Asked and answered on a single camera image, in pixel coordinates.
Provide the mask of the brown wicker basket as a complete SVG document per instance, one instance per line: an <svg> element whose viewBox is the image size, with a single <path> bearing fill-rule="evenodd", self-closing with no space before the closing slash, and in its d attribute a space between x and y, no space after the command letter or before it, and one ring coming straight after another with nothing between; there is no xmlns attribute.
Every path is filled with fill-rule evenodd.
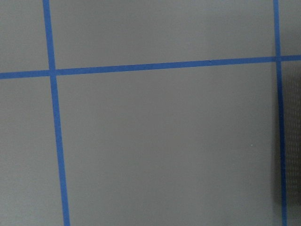
<svg viewBox="0 0 301 226"><path fill-rule="evenodd" d="M288 61L282 63L282 91L284 106L285 141L285 185L288 208L301 205L301 63ZM278 115L277 85L273 90L274 113L274 169L273 199L281 204L281 151Z"/></svg>

